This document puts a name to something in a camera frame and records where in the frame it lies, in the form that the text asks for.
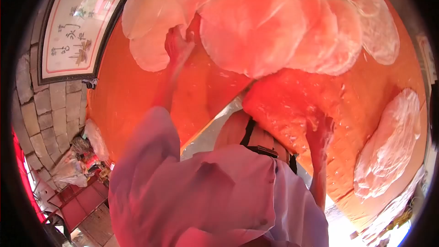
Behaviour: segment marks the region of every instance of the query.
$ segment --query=brick wall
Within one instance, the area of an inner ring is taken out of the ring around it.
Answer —
[[[17,63],[12,100],[12,126],[26,160],[55,190],[51,170],[85,125],[87,89],[81,80],[38,85],[36,50],[32,46]]]

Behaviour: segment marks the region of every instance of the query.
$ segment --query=hand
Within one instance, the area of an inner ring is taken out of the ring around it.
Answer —
[[[166,34],[165,50],[169,55],[171,69],[181,68],[195,47],[194,33],[190,32],[187,40],[184,40],[181,35],[182,28],[183,25],[177,25],[170,28]]]
[[[306,121],[306,140],[310,146],[311,161],[314,171],[319,171],[326,165],[326,150],[334,138],[334,120],[318,109],[316,112],[317,129],[313,130],[310,120]]]

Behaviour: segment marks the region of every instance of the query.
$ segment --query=person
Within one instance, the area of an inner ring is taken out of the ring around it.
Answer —
[[[180,161],[169,113],[194,45],[193,35],[184,40],[179,26],[169,30],[163,85],[113,169],[108,201],[119,245],[328,246],[324,204],[332,118],[321,113],[316,130],[307,124],[310,190],[288,166],[288,151],[244,112],[228,122],[241,129],[226,124],[214,151]],[[242,136],[245,145],[239,144]]]

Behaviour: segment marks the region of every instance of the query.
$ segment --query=black frame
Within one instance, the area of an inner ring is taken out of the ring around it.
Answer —
[[[43,78],[42,75],[42,61],[43,61],[43,47],[44,47],[44,37],[46,35],[47,23],[49,20],[49,16],[52,11],[53,4],[55,0],[49,0],[47,4],[46,11],[44,13],[43,23],[41,25],[34,25],[34,27],[41,27],[40,30],[40,38],[38,40],[38,61],[37,61],[37,77],[38,77],[38,85],[50,84],[60,81],[69,81],[69,80],[79,80],[79,79],[93,79],[97,78],[97,74],[99,73],[99,68],[101,67],[102,57],[104,55],[105,47],[107,46],[108,40],[110,39],[111,33],[116,25],[117,20],[123,11],[123,6],[127,0],[120,0],[117,4],[114,13],[108,21],[107,28],[105,29],[104,35],[102,36],[101,44],[99,45],[99,49],[96,54],[96,61],[93,68],[93,73],[91,74],[73,74],[73,75],[64,75],[57,76],[52,78]]]

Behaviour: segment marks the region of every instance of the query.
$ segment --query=black strap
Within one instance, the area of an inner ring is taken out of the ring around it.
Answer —
[[[270,150],[259,145],[249,146],[250,136],[253,133],[253,129],[255,128],[255,125],[256,125],[256,121],[254,121],[253,118],[250,117],[249,122],[245,127],[245,135],[242,138],[241,143],[239,143],[239,145],[243,145],[250,151],[254,151],[258,154],[263,154],[263,155],[271,156],[273,158],[277,158],[278,157],[277,152],[274,150]],[[297,174],[296,154],[295,155],[290,154],[290,168],[295,174]]]
[[[252,135],[253,128],[255,128],[256,121],[253,120],[253,118],[250,117],[249,122],[247,123],[247,127],[245,127],[245,135],[241,140],[241,143],[239,145],[244,145],[247,147],[250,142],[250,136]]]

